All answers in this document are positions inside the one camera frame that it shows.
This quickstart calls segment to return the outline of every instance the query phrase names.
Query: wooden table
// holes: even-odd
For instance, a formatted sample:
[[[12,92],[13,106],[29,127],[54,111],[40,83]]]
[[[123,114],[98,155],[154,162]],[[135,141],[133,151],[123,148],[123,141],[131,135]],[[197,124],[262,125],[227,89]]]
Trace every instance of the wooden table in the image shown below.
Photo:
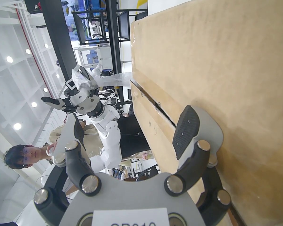
[[[282,224],[283,0],[193,0],[136,21],[131,34],[133,77],[172,121],[190,104],[221,126],[218,172],[246,224]],[[174,173],[174,127],[131,88],[161,171]]]

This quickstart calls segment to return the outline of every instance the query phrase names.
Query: plastic bag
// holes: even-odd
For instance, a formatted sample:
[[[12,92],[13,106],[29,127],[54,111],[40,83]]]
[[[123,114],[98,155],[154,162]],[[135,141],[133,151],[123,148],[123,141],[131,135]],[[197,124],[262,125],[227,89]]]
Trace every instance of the plastic bag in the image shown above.
[[[89,80],[81,72],[75,71],[73,69],[71,78],[78,90],[81,90],[83,88],[87,90],[94,90],[95,87],[94,80]]]
[[[107,77],[93,77],[97,85],[102,86],[130,86],[130,80],[133,79],[132,72],[124,72]]]

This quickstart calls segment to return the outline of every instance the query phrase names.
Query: person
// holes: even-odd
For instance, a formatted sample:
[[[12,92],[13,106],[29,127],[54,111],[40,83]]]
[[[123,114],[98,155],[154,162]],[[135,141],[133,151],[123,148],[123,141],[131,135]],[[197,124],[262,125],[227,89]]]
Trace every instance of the person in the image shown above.
[[[93,130],[94,133],[85,133],[83,142],[87,143],[91,141],[90,145],[93,145],[91,155],[98,155],[99,149],[103,147],[100,137],[98,136],[97,129],[91,124],[86,125],[86,121],[80,123],[84,131],[87,129]],[[4,162],[11,169],[22,169],[31,167],[33,164],[40,160],[51,160],[51,157],[47,155],[46,150],[55,147],[56,142],[60,136],[62,126],[55,129],[50,139],[54,141],[52,144],[45,144],[43,147],[34,147],[32,145],[16,145],[11,147],[4,155]],[[121,132],[120,149],[122,158],[128,158],[136,153],[150,150],[145,137],[137,135],[141,132],[141,128],[137,122],[135,116],[122,117],[118,120],[118,127]]]

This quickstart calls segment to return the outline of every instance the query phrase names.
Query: silver bolt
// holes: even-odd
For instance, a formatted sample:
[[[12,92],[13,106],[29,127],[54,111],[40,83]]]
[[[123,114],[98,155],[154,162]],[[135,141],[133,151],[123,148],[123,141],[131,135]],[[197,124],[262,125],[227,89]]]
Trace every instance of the silver bolt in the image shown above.
[[[197,145],[199,146],[200,149],[202,149],[203,151],[208,151],[211,149],[210,143],[208,143],[205,140],[200,140],[197,142]]]
[[[82,183],[82,190],[85,193],[93,193],[99,185],[99,180],[97,176],[90,175],[86,177]]]
[[[231,202],[231,196],[226,190],[220,190],[217,193],[217,199],[223,205],[229,205]]]
[[[169,188],[169,190],[173,193],[181,193],[183,191],[183,183],[181,179],[175,175],[171,175],[167,181],[166,185]]]
[[[213,154],[210,154],[210,158],[208,159],[208,162],[209,162],[211,165],[216,164],[216,162],[217,162],[216,156],[213,155]]]
[[[42,204],[48,198],[48,191],[45,189],[40,189],[36,192],[35,196],[33,197],[33,201],[35,204]]]
[[[75,149],[78,146],[78,142],[76,140],[72,140],[70,142],[67,143],[65,149],[68,151],[71,151],[73,149]]]
[[[61,164],[65,161],[65,153],[60,153],[54,157],[54,161],[57,164]]]

